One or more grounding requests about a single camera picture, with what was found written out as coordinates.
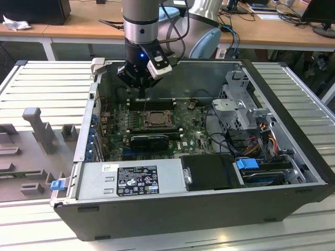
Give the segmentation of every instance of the paper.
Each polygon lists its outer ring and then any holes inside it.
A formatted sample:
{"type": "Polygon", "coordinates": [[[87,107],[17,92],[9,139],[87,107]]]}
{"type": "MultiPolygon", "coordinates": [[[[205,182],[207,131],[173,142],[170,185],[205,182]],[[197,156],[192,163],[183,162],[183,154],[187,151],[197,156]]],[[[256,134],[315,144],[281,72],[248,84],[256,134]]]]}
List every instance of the paper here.
{"type": "Polygon", "coordinates": [[[281,20],[278,15],[274,14],[257,14],[257,16],[264,20],[281,20]]]}
{"type": "Polygon", "coordinates": [[[24,30],[24,29],[31,28],[29,23],[26,22],[26,21],[17,22],[17,21],[13,21],[13,20],[8,19],[5,16],[3,16],[3,17],[4,17],[4,21],[2,22],[2,24],[10,30],[17,31],[17,30],[24,30]]]}

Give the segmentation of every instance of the blue cable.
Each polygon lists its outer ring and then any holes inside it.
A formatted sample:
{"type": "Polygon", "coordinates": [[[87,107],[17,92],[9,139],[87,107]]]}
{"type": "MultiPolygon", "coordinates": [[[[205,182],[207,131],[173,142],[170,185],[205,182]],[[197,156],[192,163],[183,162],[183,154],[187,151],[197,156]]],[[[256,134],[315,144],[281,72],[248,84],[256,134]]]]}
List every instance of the blue cable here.
{"type": "Polygon", "coordinates": [[[238,47],[238,41],[237,41],[237,36],[235,31],[233,31],[232,29],[230,29],[228,26],[225,25],[221,25],[222,27],[226,28],[227,30],[229,30],[231,32],[231,34],[233,34],[234,39],[235,39],[235,48],[234,48],[234,53],[237,51],[237,47],[238,47]]]}

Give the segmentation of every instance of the computer monitor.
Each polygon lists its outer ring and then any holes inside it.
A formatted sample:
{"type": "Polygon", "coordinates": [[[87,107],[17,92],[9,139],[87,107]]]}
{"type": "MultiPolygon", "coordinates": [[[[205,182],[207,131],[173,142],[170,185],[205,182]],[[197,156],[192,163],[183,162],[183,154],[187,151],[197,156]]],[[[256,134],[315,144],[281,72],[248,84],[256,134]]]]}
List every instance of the computer monitor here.
{"type": "Polygon", "coordinates": [[[314,27],[313,31],[323,37],[335,38],[335,30],[330,28],[331,24],[335,24],[335,0],[312,0],[301,20],[322,23],[322,26],[314,27]]]}

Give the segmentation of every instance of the desk leg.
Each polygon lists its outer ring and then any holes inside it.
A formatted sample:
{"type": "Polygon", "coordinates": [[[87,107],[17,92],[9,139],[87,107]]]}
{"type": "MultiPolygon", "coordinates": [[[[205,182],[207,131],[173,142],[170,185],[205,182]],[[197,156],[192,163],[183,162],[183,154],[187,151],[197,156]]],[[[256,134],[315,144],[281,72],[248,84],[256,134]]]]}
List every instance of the desk leg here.
{"type": "Polygon", "coordinates": [[[41,38],[40,43],[43,45],[48,61],[57,61],[58,57],[54,53],[52,46],[51,46],[52,44],[51,38],[41,38]]]}

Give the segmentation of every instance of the wooden desk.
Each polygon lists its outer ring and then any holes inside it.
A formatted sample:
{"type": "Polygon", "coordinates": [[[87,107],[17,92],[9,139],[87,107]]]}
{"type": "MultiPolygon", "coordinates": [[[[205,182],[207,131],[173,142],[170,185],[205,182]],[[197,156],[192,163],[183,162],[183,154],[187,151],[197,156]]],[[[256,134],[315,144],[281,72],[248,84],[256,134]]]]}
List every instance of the wooden desk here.
{"type": "Polygon", "coordinates": [[[123,21],[121,3],[70,1],[71,14],[63,26],[49,25],[45,37],[124,39],[124,32],[99,22],[123,21]]]}
{"type": "MultiPolygon", "coordinates": [[[[294,6],[301,11],[307,7],[306,4],[296,1],[294,6]]],[[[229,19],[221,16],[225,23],[229,24],[229,19]]],[[[245,19],[252,19],[250,15],[243,15],[245,19]]],[[[241,48],[253,49],[283,49],[283,50],[308,50],[308,51],[333,51],[335,49],[335,39],[325,38],[315,34],[312,27],[296,27],[282,20],[263,20],[257,14],[255,21],[243,20],[238,15],[233,15],[232,26],[240,36],[241,48]]],[[[222,43],[231,43],[231,35],[223,34],[222,43]]]]}
{"type": "Polygon", "coordinates": [[[6,26],[0,25],[0,36],[27,36],[27,37],[43,37],[43,32],[48,25],[32,24],[31,29],[27,30],[9,30],[6,26]]]}
{"type": "MultiPolygon", "coordinates": [[[[99,19],[122,21],[121,3],[106,2],[97,5],[95,1],[70,1],[71,15],[63,26],[33,25],[31,30],[8,31],[0,28],[0,40],[31,41],[43,44],[48,60],[56,60],[52,43],[87,43],[87,44],[124,44],[124,33],[108,25],[100,23],[99,19]]],[[[306,8],[297,0],[295,7],[306,8]]],[[[229,19],[222,17],[226,23],[229,19]]],[[[306,26],[304,29],[278,20],[262,20],[255,15],[256,21],[243,20],[233,15],[234,30],[240,36],[240,48],[300,50],[300,51],[333,51],[335,39],[324,38],[306,26]]],[[[232,36],[223,33],[220,48],[230,46],[232,36]]]]}

